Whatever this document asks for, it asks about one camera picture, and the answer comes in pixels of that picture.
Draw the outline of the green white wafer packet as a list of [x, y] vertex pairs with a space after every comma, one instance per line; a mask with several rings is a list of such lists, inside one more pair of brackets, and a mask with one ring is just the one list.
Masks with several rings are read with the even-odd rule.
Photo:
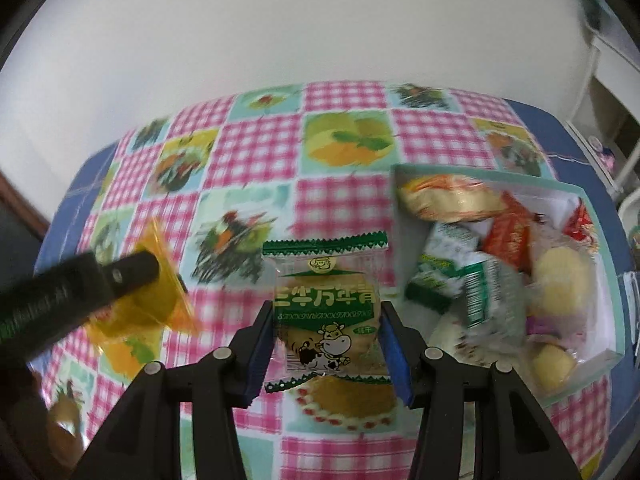
[[473, 252], [465, 267], [465, 328], [474, 344], [506, 352], [526, 336], [525, 286], [512, 266]]

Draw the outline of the clear packet round yellow pastry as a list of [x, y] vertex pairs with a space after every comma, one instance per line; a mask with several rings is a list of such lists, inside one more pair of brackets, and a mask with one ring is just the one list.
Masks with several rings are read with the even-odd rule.
[[577, 249], [555, 246], [533, 261], [533, 293], [536, 311], [557, 318], [586, 316], [596, 287], [592, 259]]

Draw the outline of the white shelf unit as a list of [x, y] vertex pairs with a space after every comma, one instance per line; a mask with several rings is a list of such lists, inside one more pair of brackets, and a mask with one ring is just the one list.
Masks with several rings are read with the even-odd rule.
[[618, 202], [639, 185], [639, 52], [624, 32], [587, 32], [588, 60], [566, 125]]

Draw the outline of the beige orange swiss roll packet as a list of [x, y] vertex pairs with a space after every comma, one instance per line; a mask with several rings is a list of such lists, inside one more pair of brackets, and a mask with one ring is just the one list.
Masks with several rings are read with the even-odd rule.
[[500, 193], [463, 174], [416, 177], [402, 184], [397, 194], [408, 211], [431, 222], [482, 221], [506, 211]]

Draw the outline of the white teal-edged box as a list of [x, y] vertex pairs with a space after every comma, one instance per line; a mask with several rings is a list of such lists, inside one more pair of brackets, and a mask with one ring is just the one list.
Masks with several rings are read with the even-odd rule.
[[457, 326], [477, 359], [507, 359], [548, 403], [620, 362], [623, 300], [608, 246], [590, 252], [555, 229], [570, 206], [588, 202], [581, 188], [464, 167], [396, 165], [390, 173], [394, 190], [422, 176], [462, 174], [483, 180], [495, 194], [510, 192], [549, 217], [534, 226], [534, 274], [526, 276], [480, 249], [490, 221], [427, 222], [397, 197], [393, 304], [402, 320], [424, 336]]

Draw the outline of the red patterned snack bag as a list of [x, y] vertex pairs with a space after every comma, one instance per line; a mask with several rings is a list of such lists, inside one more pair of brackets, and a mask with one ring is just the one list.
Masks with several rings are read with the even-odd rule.
[[562, 232], [591, 255], [599, 251], [597, 231], [583, 200], [579, 201], [577, 208], [564, 224]]

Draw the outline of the white green text packet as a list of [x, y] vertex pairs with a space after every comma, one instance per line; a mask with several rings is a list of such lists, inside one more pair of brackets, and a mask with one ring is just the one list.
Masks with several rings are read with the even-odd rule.
[[439, 314], [446, 313], [462, 295], [464, 269], [478, 244], [480, 234], [466, 226], [435, 222], [405, 287], [405, 298]]

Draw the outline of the yellow soft bread packet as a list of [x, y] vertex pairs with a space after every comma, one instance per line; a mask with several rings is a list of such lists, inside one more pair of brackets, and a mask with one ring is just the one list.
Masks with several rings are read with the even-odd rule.
[[157, 219], [146, 222], [131, 255], [141, 256], [144, 252], [155, 258], [157, 277], [91, 315], [85, 325], [89, 340], [100, 349], [161, 327], [190, 335], [200, 331], [186, 285]]

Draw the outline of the red gold-print snack packet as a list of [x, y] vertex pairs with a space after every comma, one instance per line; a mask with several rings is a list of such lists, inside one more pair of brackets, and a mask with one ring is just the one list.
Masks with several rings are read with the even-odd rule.
[[530, 224], [534, 215], [511, 193], [501, 194], [506, 209], [494, 218], [482, 243], [482, 251], [529, 274], [532, 270], [529, 255]]

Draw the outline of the white orange-print snack packet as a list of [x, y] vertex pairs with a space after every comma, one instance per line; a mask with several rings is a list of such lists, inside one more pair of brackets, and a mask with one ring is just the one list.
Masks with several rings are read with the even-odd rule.
[[480, 356], [477, 348], [466, 338], [465, 329], [457, 315], [450, 312], [440, 317], [427, 344], [439, 348], [460, 362], [471, 362]]

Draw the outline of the yellow triangular snack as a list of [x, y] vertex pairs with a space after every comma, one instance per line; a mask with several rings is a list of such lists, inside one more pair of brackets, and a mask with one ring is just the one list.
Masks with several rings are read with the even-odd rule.
[[561, 389], [576, 365], [574, 356], [555, 344], [537, 344], [530, 358], [530, 369], [544, 392]]

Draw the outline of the green cow biscuit packet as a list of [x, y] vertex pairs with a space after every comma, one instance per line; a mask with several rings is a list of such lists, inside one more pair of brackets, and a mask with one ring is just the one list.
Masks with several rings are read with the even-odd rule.
[[337, 377], [388, 385], [378, 342], [388, 249], [384, 231], [314, 240], [267, 240], [262, 258], [276, 270], [272, 300], [284, 371], [265, 383], [275, 393]]

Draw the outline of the purple swiss roll packet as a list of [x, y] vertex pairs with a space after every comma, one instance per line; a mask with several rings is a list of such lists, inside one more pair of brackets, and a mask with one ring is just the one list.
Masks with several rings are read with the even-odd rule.
[[526, 316], [526, 337], [529, 342], [554, 344], [565, 350], [582, 348], [588, 327], [588, 318], [582, 314], [555, 315], [529, 310]]

